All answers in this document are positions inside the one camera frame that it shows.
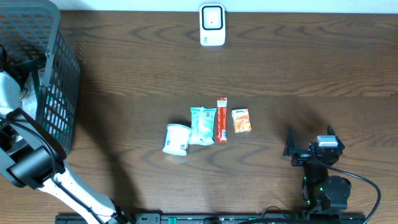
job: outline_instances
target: cable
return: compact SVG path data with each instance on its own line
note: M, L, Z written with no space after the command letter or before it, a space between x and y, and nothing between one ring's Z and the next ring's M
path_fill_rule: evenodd
M374 204L373 209L371 210L371 212L369 213L369 215L366 217L365 221L362 222L362 224L366 224L366 223L372 218L374 212L376 212L376 210L377 210L377 208L378 208L378 206L379 206L379 204L380 204L380 201L381 201L381 191L380 191L380 188L379 188L375 183L373 183L372 181L370 181L370 180L368 180L368 179L366 179L366 178L364 178L364 177L361 177L361 176L356 175L356 174L352 174L352 173L350 173L350 172L347 172L347 171L344 171L344 170L341 170L341 169L337 169L337 168L331 167L331 166L326 165L326 164L324 164L323 162L319 161L319 159L318 159L315 155L314 155L313 157L315 158L315 160L316 160L321 166L326 167L327 169L330 169L330 170L339 172L339 173L341 173L341 174L345 174L345 175L348 175L348 176L351 176L351 177L355 177L355 178L357 178L357 179L359 179L359 180L362 180L362 181L364 181L364 182L366 182L366 183L372 185L372 186L376 189L376 191L377 191L377 200L376 200L376 203Z
M277 208L277 209L279 209L279 211L281 212L281 214L283 214L283 216L284 216L286 219L289 219L288 216L286 216L286 214L285 214L279 207L273 206L273 205L267 207L267 208L263 211L263 213L262 213L262 215L261 215L262 218L265 218L264 216L266 215L268 209L270 209L270 208Z
M72 198L73 201L75 201L77 204L79 204L80 206L82 206L84 209L86 209L88 212L90 212L92 214L92 216L95 218L95 220L100 223L100 224L104 224L104 222L98 217L99 215L96 214L89 206L85 205L82 201L80 201L78 198L76 198L73 194L71 194L65 187L62 186L61 182L57 182L55 180L55 166L56 166L56 160L55 160L55 155L54 152L51 150L51 146L50 144L39 134L37 134L35 131L33 131L32 129L28 128L27 126L24 126L22 124L19 124L15 121L11 121L9 119L3 118L2 116L0 116L0 119L5 121L6 123L12 124L14 126L17 126L18 128L22 128L23 130L31 133L32 135L34 135L35 137L37 137L37 139L40 140L40 142L43 143L43 145L45 146L44 149L47 151L48 154L50 154L51 157L51 163L52 163L52 172L51 172L51 180L52 182L59 188L61 189L66 195L68 195L70 198Z

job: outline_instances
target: white wall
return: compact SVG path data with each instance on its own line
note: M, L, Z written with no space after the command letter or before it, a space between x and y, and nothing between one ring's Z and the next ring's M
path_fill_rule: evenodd
M51 0L61 10L198 11L217 2L229 12L398 13L398 0Z

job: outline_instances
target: light blue snack bag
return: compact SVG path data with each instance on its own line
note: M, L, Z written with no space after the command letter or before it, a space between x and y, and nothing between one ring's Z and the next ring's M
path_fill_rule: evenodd
M213 133L216 111L216 108L191 108L192 132L189 144L198 144L201 146L214 144Z

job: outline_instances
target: snack package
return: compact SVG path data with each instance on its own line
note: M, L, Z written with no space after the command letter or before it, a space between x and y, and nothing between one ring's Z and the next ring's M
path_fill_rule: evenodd
M204 107L191 108L192 132L189 144L198 144L201 146L214 144L213 133L216 110L216 108L206 109Z
M217 142L227 142L226 139L226 102L227 98L217 100Z
M251 131L249 110L247 108L240 110L232 110L232 119L235 128L235 133Z

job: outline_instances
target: red stick package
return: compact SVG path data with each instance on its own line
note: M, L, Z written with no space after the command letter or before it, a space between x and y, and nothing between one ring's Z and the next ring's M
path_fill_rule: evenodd
M226 98L217 100L217 142L227 142L226 140Z

